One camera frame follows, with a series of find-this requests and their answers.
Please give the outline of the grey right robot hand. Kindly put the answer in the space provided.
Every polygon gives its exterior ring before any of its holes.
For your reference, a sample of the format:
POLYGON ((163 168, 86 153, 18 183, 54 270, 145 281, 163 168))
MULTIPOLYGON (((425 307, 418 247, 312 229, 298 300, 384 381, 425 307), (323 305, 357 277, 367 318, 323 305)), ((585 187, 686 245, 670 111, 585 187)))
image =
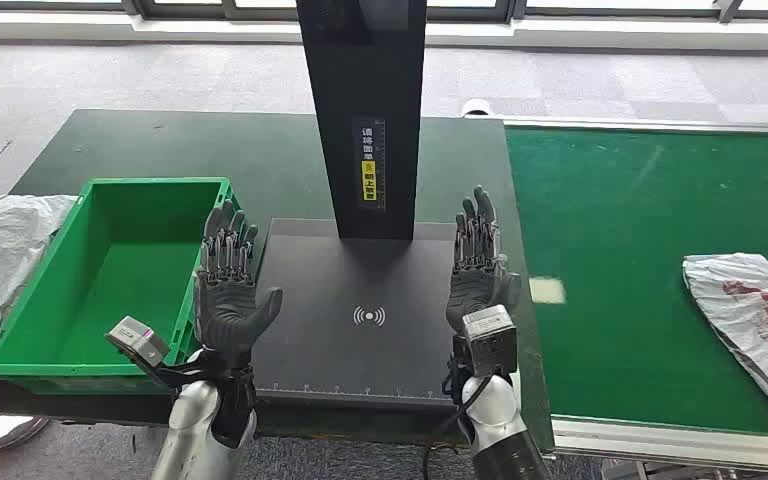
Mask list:
POLYGON ((456 231, 450 293, 445 317, 456 335, 465 331, 463 317, 496 305, 512 312, 520 303, 522 279, 506 268, 499 241, 499 222, 489 193, 480 185, 462 201, 456 231))

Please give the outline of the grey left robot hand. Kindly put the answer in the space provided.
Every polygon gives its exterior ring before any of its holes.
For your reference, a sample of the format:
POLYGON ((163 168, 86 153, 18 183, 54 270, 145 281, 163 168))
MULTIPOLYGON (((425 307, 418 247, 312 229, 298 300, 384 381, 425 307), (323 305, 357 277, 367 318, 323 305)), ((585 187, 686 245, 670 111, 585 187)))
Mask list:
POLYGON ((239 369, 251 362, 256 341, 277 319, 283 303, 280 287, 257 297, 251 266, 257 232, 231 200, 214 207, 204 225, 193 275, 196 337, 239 369))

